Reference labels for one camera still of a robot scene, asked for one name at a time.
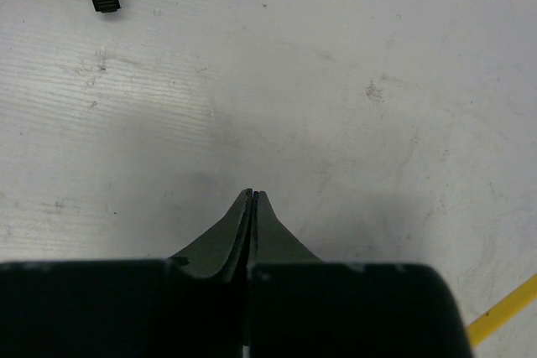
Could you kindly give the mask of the yellow framed whiteboard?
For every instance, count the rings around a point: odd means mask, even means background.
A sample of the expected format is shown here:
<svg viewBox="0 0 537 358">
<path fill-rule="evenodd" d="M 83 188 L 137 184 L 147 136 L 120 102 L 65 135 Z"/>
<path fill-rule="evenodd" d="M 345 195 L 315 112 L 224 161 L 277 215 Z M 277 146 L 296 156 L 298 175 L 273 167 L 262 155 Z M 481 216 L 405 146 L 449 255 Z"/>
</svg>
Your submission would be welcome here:
<svg viewBox="0 0 537 358">
<path fill-rule="evenodd" d="M 472 347 L 477 347 L 536 300 L 536 274 L 519 285 L 467 326 Z"/>
</svg>

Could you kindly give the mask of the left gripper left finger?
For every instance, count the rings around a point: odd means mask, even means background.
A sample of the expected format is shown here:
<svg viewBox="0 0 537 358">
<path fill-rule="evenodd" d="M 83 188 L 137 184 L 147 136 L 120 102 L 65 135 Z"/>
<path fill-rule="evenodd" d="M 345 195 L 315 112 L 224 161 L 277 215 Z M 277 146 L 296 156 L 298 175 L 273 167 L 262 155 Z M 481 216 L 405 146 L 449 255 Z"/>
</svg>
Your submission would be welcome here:
<svg viewBox="0 0 537 358">
<path fill-rule="evenodd" d="M 169 259 L 196 280 L 230 282 L 248 243 L 252 207 L 253 191 L 242 190 L 216 224 Z"/>
</svg>

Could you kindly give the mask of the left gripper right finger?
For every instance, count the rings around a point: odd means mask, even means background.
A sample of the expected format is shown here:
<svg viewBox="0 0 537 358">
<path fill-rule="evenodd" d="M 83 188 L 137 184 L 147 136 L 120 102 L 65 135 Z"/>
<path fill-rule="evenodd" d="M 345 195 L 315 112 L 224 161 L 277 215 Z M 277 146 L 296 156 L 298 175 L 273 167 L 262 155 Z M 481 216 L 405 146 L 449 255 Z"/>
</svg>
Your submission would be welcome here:
<svg viewBox="0 0 537 358">
<path fill-rule="evenodd" d="M 322 260 L 278 219 L 263 191 L 253 193 L 249 264 L 313 264 Z"/>
</svg>

